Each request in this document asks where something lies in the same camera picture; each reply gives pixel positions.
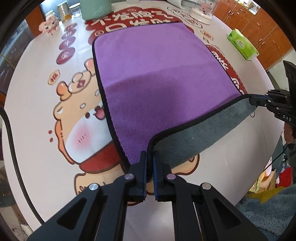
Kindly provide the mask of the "purple and grey towel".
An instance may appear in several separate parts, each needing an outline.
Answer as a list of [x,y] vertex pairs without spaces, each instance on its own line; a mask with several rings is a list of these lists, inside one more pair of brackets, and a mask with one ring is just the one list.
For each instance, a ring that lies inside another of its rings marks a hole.
[[97,37],[96,77],[107,124],[125,164],[154,152],[189,175],[199,154],[256,109],[183,23],[128,27]]

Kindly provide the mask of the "green tissue pack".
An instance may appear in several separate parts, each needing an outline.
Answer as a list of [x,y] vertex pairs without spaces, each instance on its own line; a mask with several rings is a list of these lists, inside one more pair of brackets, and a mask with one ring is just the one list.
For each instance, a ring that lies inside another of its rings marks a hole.
[[233,29],[227,36],[227,39],[234,45],[245,60],[251,60],[259,55],[259,52],[253,44],[238,29]]

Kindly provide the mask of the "small glass jar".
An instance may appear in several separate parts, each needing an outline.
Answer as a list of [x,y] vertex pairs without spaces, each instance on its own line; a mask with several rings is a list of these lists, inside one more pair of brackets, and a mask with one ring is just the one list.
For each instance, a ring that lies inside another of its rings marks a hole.
[[69,6],[70,14],[72,18],[81,16],[80,3],[73,4]]

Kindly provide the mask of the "glass dome ornament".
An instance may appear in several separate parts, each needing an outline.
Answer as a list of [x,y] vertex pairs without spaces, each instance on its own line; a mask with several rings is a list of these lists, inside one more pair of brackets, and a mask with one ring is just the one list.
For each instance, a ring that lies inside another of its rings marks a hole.
[[189,15],[200,23],[210,25],[218,3],[218,0],[197,0]]

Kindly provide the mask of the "pink toy figurine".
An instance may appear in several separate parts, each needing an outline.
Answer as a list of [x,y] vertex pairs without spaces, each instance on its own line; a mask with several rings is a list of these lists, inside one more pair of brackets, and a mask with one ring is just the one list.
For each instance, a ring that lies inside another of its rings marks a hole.
[[39,25],[39,31],[47,36],[52,36],[59,30],[59,21],[54,15],[47,16],[46,20]]

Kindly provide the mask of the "metal tin can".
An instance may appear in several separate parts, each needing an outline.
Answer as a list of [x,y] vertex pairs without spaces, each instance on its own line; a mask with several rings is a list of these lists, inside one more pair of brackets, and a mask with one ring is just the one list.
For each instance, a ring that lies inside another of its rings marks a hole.
[[63,1],[62,3],[58,4],[57,11],[62,22],[65,22],[71,18],[71,13],[67,1]]

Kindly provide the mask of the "wooden cabinet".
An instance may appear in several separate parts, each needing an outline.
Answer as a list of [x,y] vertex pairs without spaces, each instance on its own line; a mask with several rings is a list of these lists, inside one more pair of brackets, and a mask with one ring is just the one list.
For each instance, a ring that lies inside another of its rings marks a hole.
[[259,52],[265,70],[278,63],[292,45],[275,21],[253,1],[218,1],[214,15],[231,29],[238,29]]

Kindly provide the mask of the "teal ceramic jar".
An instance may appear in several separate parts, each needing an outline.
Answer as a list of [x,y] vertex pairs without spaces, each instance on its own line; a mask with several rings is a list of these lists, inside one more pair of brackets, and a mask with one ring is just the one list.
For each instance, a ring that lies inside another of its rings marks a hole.
[[81,0],[80,9],[82,19],[85,21],[96,20],[112,12],[110,0]]

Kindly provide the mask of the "printed cartoon tablecloth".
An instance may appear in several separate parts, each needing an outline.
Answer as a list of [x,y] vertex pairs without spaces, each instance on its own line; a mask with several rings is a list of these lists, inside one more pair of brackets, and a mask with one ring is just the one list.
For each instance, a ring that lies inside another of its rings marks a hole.
[[[4,165],[16,203],[32,230],[41,226],[92,182],[108,184],[123,173],[119,163],[107,170],[102,147],[111,136],[101,111],[94,77],[70,94],[69,86],[87,75],[92,58],[91,32],[81,18],[67,21],[53,36],[39,35],[21,56],[4,104],[11,124],[17,163],[8,136],[3,137]],[[172,169],[191,183],[210,182],[237,204],[271,158],[283,122],[257,108],[208,149]]]

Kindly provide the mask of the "white water dispenser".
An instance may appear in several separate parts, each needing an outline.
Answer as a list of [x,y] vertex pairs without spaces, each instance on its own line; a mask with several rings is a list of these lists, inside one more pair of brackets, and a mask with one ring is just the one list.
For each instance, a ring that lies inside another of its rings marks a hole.
[[197,0],[167,0],[167,2],[180,9],[192,9]]

